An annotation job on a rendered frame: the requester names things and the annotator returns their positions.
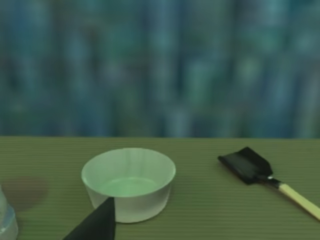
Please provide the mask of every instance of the green tabletop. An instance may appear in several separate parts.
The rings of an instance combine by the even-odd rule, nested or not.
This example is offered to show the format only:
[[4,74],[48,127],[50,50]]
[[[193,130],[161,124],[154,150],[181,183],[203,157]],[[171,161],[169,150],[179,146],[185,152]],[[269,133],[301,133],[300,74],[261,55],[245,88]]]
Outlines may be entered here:
[[171,198],[153,219],[118,224],[116,240],[319,240],[320,222],[217,161],[246,146],[320,205],[320,140],[0,137],[0,184],[17,213],[18,240],[59,240],[93,210],[80,178],[85,162],[111,149],[148,148],[176,164]]

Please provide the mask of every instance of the white bowl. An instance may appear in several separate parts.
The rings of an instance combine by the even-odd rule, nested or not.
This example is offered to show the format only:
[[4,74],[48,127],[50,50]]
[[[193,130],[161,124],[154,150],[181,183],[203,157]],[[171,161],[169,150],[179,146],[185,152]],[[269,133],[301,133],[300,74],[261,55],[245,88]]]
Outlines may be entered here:
[[115,220],[137,223],[165,208],[175,174],[174,162],[162,153],[122,148],[92,158],[84,165],[81,178],[95,209],[113,197]]

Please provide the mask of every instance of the spatula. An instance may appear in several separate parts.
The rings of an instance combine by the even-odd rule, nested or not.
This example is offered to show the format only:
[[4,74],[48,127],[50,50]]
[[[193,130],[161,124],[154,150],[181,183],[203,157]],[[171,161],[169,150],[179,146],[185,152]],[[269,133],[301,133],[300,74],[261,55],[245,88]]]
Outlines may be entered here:
[[272,177],[273,171],[267,160],[249,147],[219,156],[219,161],[248,185],[264,183],[278,189],[320,221],[320,208],[307,200],[289,185]]

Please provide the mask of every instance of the shovel handle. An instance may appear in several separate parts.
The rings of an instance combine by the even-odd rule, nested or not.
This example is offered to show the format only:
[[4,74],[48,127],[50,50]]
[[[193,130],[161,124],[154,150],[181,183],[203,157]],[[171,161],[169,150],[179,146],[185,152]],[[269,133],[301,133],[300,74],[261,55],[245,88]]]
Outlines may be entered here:
[[289,185],[282,183],[279,186],[279,191],[289,197],[291,200],[299,204],[308,213],[314,216],[320,221],[320,208],[306,199],[304,196],[300,195],[298,192],[293,190]]

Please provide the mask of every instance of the black shovel blade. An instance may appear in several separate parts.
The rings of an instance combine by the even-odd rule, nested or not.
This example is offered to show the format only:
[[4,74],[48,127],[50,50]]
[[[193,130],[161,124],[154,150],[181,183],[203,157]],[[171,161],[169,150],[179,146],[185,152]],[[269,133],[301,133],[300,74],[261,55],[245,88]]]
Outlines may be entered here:
[[267,182],[268,177],[273,174],[269,162],[249,147],[219,156],[218,159],[248,185],[261,181]]

